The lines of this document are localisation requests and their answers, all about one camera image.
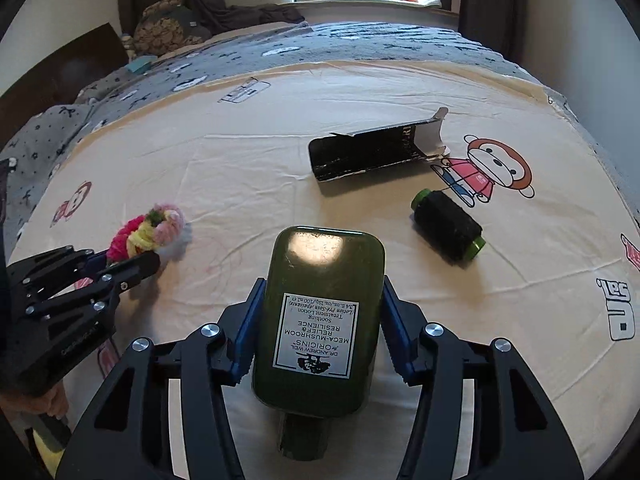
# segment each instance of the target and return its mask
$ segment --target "monkey ear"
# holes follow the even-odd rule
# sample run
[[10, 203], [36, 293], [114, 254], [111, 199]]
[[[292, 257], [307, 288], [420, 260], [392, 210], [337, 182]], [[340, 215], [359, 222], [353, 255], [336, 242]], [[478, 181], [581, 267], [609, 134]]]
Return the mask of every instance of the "monkey ear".
[[533, 191], [533, 188], [531, 186], [527, 186], [525, 189], [521, 189], [520, 190], [520, 194], [524, 198], [533, 198], [535, 196], [536, 192]]

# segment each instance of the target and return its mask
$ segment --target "bottle label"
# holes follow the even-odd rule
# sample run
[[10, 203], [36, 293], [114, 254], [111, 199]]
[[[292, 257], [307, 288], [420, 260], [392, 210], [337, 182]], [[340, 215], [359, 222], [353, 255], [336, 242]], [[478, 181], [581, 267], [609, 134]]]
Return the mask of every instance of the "bottle label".
[[273, 366], [348, 379], [358, 303], [284, 294]]

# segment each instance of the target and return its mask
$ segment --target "white wall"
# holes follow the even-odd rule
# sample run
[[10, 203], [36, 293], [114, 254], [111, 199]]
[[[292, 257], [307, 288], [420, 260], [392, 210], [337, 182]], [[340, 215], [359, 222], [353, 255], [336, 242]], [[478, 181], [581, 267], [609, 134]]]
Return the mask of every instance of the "white wall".
[[121, 32], [118, 0], [26, 0], [0, 41], [0, 94], [49, 54], [107, 22]]
[[529, 0], [522, 66], [640, 183], [640, 40], [614, 0]]

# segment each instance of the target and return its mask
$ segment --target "metal bolt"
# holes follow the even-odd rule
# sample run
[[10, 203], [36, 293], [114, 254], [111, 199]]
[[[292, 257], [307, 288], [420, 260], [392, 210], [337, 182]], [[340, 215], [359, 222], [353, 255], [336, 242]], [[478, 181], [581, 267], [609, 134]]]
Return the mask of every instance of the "metal bolt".
[[500, 352], [508, 352], [511, 350], [511, 343], [509, 343], [506, 339], [496, 339], [495, 347]]
[[142, 352], [149, 348], [149, 339], [145, 339], [141, 337], [140, 339], [136, 339], [132, 344], [131, 348], [133, 348], [136, 352]]
[[424, 327], [424, 331], [432, 337], [438, 337], [439, 335], [444, 334], [444, 329], [437, 323], [429, 323], [426, 327]]
[[209, 323], [200, 329], [200, 333], [204, 337], [215, 337], [220, 333], [220, 327], [215, 323]]

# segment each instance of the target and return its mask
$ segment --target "yellow yarn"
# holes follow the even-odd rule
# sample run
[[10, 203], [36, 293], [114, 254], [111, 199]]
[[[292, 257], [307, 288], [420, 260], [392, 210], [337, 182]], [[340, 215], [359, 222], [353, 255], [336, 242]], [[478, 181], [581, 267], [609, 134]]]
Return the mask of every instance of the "yellow yarn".
[[159, 245], [154, 241], [154, 227], [149, 220], [145, 220], [127, 238], [127, 253], [129, 258], [143, 251], [155, 251]]

